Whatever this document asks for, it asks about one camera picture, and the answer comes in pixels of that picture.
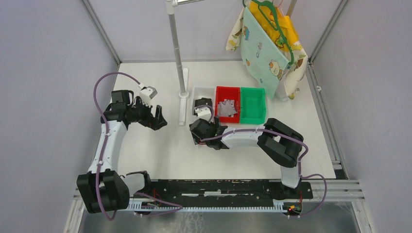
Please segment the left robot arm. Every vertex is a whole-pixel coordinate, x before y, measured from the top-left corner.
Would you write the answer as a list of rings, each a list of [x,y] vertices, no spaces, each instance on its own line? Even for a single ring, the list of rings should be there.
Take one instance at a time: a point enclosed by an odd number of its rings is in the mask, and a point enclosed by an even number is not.
[[[77,187],[89,213],[102,213],[126,209],[135,193],[141,198],[151,195],[153,185],[147,171],[117,173],[123,139],[129,125],[139,123],[154,131],[167,125],[162,107],[156,106],[152,114],[151,100],[157,94],[148,86],[137,96],[131,90],[112,91],[112,102],[101,117],[101,136],[95,157],[87,173],[77,178]]]

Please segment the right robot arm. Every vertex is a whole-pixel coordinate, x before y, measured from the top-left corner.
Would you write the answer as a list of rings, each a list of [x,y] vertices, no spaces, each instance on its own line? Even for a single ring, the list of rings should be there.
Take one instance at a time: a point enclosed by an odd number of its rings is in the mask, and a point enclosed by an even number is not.
[[[281,193],[293,198],[300,192],[301,158],[309,148],[303,136],[278,119],[269,118],[255,128],[223,126],[219,118],[213,122],[198,119],[189,125],[194,144],[215,150],[237,147],[258,147],[281,168]]]

